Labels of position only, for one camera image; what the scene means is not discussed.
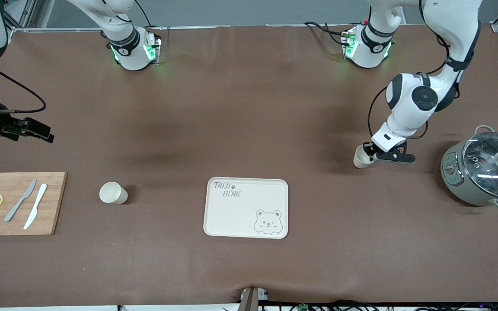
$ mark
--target gray knife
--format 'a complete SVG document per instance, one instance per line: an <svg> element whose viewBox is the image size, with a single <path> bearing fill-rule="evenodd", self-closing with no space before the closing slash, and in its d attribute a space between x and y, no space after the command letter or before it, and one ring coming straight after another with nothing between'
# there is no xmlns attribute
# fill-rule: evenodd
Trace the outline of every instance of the gray knife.
<svg viewBox="0 0 498 311"><path fill-rule="evenodd" d="M14 214L18 210L18 207L20 207L22 202L26 200L30 196L30 194L32 194L32 191L34 191L34 187L36 187L35 179L32 181L28 189L26 189L26 192L22 195L22 198L20 198L20 200L14 205L13 209L7 213L7 215L3 219L4 221L10 221L13 218Z"/></svg>

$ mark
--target white knife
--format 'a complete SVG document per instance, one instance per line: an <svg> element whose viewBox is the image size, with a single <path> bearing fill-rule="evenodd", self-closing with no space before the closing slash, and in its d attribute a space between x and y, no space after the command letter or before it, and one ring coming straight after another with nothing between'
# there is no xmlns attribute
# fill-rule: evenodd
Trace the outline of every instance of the white knife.
<svg viewBox="0 0 498 311"><path fill-rule="evenodd" d="M14 205L14 207L12 208L12 210L10 210L6 214L5 219L3 219L5 222L10 221L13 218L14 214L18 210L18 207L20 207L20 205L22 204L22 202L24 200L26 200L30 196L30 194L32 194L32 191L34 191L34 187L36 187L36 180L35 179L28 186L28 189L26 189L26 191L24 192L24 194L22 195L22 197L20 198L20 200Z"/></svg>
<svg viewBox="0 0 498 311"><path fill-rule="evenodd" d="M30 212L30 216L28 216L28 220L26 220L26 224L24 224L24 230L28 229L28 227L32 224L36 216L38 215L38 205L42 200L42 197L47 189L47 184L41 184L40 190L38 191L38 197L36 197L36 202L34 203L34 207L32 207L32 211Z"/></svg>

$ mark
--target paper cup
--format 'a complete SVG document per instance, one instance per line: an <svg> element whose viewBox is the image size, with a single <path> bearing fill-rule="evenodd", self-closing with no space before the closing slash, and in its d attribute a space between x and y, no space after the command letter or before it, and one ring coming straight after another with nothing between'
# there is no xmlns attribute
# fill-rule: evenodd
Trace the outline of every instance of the paper cup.
<svg viewBox="0 0 498 311"><path fill-rule="evenodd" d="M359 145L354 152L353 164L357 168L367 168L368 165L371 165L374 161L370 161L370 157L366 152L364 152L364 147Z"/></svg>
<svg viewBox="0 0 498 311"><path fill-rule="evenodd" d="M99 190L99 199L105 203L122 204L128 199L128 193L118 183L109 181Z"/></svg>

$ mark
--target brown tablecloth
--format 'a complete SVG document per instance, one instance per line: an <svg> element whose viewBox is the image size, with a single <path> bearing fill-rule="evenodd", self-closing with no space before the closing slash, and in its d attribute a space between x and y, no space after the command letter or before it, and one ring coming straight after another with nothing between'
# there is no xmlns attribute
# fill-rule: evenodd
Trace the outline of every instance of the brown tablecloth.
<svg viewBox="0 0 498 311"><path fill-rule="evenodd" d="M55 143L0 140L0 171L67 171L53 236L0 237L0 307L201 304L259 286L281 301L498 301L498 210L441 181L450 146L498 130L498 34L484 26L462 97L411 141L413 165L352 165L374 95L436 68L425 26L401 26L375 69L303 27L172 30L162 62L117 66L98 33L16 33L0 69L47 100ZM0 78L10 108L39 103ZM372 126L389 115L377 102ZM211 177L289 184L283 240L204 234ZM126 185L126 205L98 198Z"/></svg>

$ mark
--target bear illustration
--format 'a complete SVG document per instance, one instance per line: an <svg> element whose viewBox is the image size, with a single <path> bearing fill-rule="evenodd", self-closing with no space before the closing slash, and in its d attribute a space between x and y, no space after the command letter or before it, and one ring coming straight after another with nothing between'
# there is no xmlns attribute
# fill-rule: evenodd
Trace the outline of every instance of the bear illustration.
<svg viewBox="0 0 498 311"><path fill-rule="evenodd" d="M258 235L279 235L283 230L282 222L280 221L281 216L282 213L278 210L272 213L258 210L255 231L257 231Z"/></svg>

